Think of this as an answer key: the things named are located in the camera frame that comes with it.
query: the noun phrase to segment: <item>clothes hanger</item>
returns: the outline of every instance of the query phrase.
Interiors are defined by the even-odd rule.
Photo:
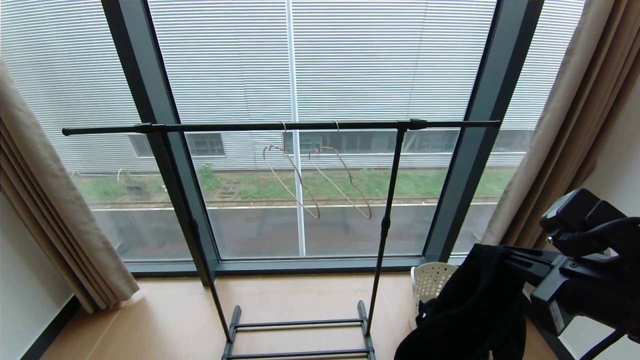
[[[284,124],[284,122],[281,122],[282,126],[284,127],[284,133],[287,133],[287,126]],[[302,202],[300,202],[300,200],[298,200],[298,198],[291,192],[291,190],[289,190],[289,188],[287,187],[287,185],[285,185],[285,183],[282,181],[282,179],[280,178],[280,176],[278,176],[278,174],[275,172],[275,170],[273,170],[273,167],[271,166],[271,164],[269,163],[269,161],[267,160],[267,151],[271,151],[273,149],[276,150],[280,150],[282,151],[287,160],[289,160],[289,162],[291,163],[291,166],[293,166],[293,170],[296,171],[296,175],[298,176],[298,180],[300,180],[300,185],[302,186],[303,189],[306,189],[309,196],[311,197],[311,200],[314,202],[314,205],[316,206],[316,214],[313,213],[313,211],[309,210]],[[276,177],[276,179],[278,179],[278,181],[280,182],[280,184],[282,184],[282,186],[284,186],[285,190],[287,190],[287,192],[289,193],[289,195],[291,195],[291,197],[293,197],[293,199],[302,206],[302,208],[309,214],[311,214],[311,216],[314,217],[314,219],[320,219],[320,207],[318,206],[318,203],[316,202],[316,198],[314,198],[314,195],[311,193],[311,190],[309,190],[309,188],[307,188],[304,183],[302,182],[302,175],[300,174],[300,170],[296,167],[296,164],[294,164],[293,160],[291,159],[291,157],[289,156],[289,153],[287,152],[287,150],[284,147],[280,147],[277,145],[269,145],[269,146],[265,146],[264,149],[262,150],[262,159],[264,160],[264,162],[267,164],[267,166],[269,167],[269,170],[271,170],[271,172],[273,173],[273,175]]]
[[[338,129],[338,133],[340,133],[340,126],[338,125],[338,122],[335,121],[335,126]],[[322,149],[327,149],[327,150],[331,150],[333,151],[337,156],[338,159],[340,159],[340,162],[342,163],[342,166],[344,167],[344,170],[346,170],[347,175],[349,176],[349,183],[351,184],[352,187],[356,188],[356,190],[358,190],[358,192],[360,193],[360,196],[362,196],[362,200],[364,200],[364,203],[367,205],[367,209],[369,210],[369,214],[365,214],[362,210],[360,210],[360,208],[358,206],[356,206],[356,204],[351,201],[351,199],[349,199],[349,197],[342,192],[342,190],[322,171],[320,170],[320,168],[314,163],[313,159],[311,158],[311,154],[319,154],[320,150]],[[356,209],[358,210],[359,213],[362,214],[363,217],[365,217],[366,219],[371,219],[372,217],[372,212],[371,212],[371,205],[369,205],[369,200],[367,199],[367,197],[364,195],[364,193],[362,192],[362,190],[353,183],[353,177],[351,176],[351,171],[349,171],[349,168],[347,167],[347,164],[344,162],[344,159],[342,159],[342,156],[340,156],[340,153],[338,152],[338,150],[334,147],[330,147],[330,146],[320,146],[317,147],[315,149],[311,149],[311,151],[309,151],[309,162],[311,163],[311,165],[314,166],[314,168],[316,168],[316,170],[327,180],[329,180],[329,182],[331,183],[331,185],[333,185],[333,187],[338,190],[338,192],[345,198],[347,199],[347,201]]]

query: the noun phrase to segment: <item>louvered siding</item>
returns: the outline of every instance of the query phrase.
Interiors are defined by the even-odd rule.
[[[582,1],[547,0],[504,128],[532,129],[580,17]],[[292,0],[299,119],[462,118],[495,1]],[[124,135],[63,137],[64,126],[139,122],[102,6],[3,0],[2,52],[16,84],[69,170],[157,170]],[[291,120],[282,1],[162,1],[150,8],[184,123]],[[266,168],[282,134],[224,133],[219,170]],[[516,165],[494,153],[489,166]],[[390,154],[345,154],[352,167],[388,167]],[[276,153],[275,167],[289,166]],[[405,154],[404,167],[446,167],[450,154]],[[335,156],[316,163],[340,167]],[[308,167],[306,160],[303,167]]]
[[[99,0],[2,0],[0,49],[69,171],[157,170],[125,135],[64,137],[65,126],[140,122]]]

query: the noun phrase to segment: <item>black cable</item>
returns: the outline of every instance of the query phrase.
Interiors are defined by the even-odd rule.
[[[610,333],[606,338],[604,338],[601,342],[599,342],[596,346],[592,347],[591,350],[587,351],[580,360],[593,360],[596,356],[600,355],[606,348],[610,347],[616,341],[620,340],[625,335],[623,330],[614,330]]]
[[[570,237],[571,240],[577,240],[581,238],[589,238],[592,236],[600,235],[606,231],[609,231],[615,227],[620,227],[623,225],[640,225],[640,217],[626,217],[626,218],[617,218],[616,220],[611,220],[610,222],[606,222],[604,224],[600,224],[593,229],[585,231],[583,233],[578,233]]]

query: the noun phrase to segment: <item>laundry basket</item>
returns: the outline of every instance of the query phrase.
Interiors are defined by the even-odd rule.
[[[427,302],[435,299],[457,268],[456,265],[437,262],[411,268],[413,302],[415,303],[415,311],[410,319],[412,329],[417,327],[415,317],[419,314],[418,306],[420,301]]]

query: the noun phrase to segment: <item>curtain fold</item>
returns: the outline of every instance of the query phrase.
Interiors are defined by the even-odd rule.
[[[138,285],[0,59],[0,189],[90,313]]]
[[[640,71],[640,3],[588,0],[536,127],[482,243],[541,249],[540,216],[580,186]]]

